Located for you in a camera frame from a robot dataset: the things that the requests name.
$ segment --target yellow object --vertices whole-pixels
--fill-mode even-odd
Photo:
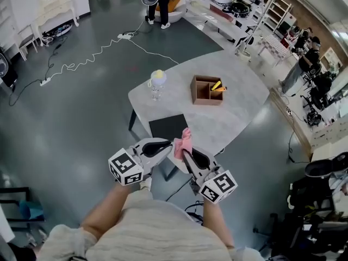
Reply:
[[[162,70],[156,70],[156,74],[154,76],[156,78],[162,78],[163,77],[163,71]]]
[[[214,91],[219,85],[221,84],[221,81],[218,81],[212,88],[212,91]]]
[[[220,88],[217,88],[216,90],[214,90],[215,92],[224,92],[227,90],[227,87],[220,87]]]
[[[175,11],[176,5],[180,2],[180,0],[170,0],[168,3],[168,12],[172,13]]]

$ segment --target gray table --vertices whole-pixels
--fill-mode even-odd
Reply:
[[[209,53],[165,71],[167,81],[161,101],[151,99],[144,82],[128,93],[133,106],[129,130],[136,117],[150,136],[149,121],[184,114],[192,133],[192,144],[218,154],[251,122],[268,97],[268,89],[239,58],[227,51]],[[190,83],[194,75],[220,77],[228,90],[220,106],[193,105]],[[186,166],[172,153],[168,158],[185,173]],[[166,180],[171,178],[173,170]]]

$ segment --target blue object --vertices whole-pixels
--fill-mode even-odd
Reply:
[[[26,220],[36,219],[44,215],[44,210],[42,210],[41,205],[25,200],[20,201],[20,212]]]

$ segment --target pink cloth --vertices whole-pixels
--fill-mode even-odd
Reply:
[[[189,128],[183,130],[181,139],[174,139],[174,157],[183,160],[183,149],[192,154],[191,131]]]

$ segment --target gray floor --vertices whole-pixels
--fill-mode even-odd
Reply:
[[[110,38],[135,30],[145,7],[140,0],[90,0],[92,15],[73,27],[68,40],[52,59],[53,74],[62,64],[85,62],[91,54],[109,45]],[[145,24],[141,29],[148,30]],[[221,48],[209,37],[180,20],[167,30],[159,25],[133,39],[150,52],[183,62]],[[16,63],[18,93],[36,78],[43,78],[47,59],[55,46],[29,50],[28,61]],[[94,63],[76,72],[56,76],[44,87],[30,86],[14,107],[0,92],[0,169],[14,184],[31,187],[45,210],[50,230],[58,223],[77,227],[87,212],[111,188],[113,178],[107,159],[147,134],[139,121],[129,132],[131,105],[128,92],[147,80],[153,70],[166,70],[173,62],[148,55],[128,41],[114,43],[96,56]],[[288,184],[303,174],[303,165],[288,164],[288,141],[292,131],[282,115],[267,100],[250,125],[217,157],[237,180],[237,190],[221,204],[238,246],[258,247],[263,239],[252,233],[254,225],[267,228],[268,215],[286,212]],[[305,155],[293,138],[294,158]],[[161,170],[172,168],[167,160]],[[169,182],[154,169],[155,198],[167,199],[186,181],[177,174]],[[197,200],[185,186],[170,200],[185,208]]]

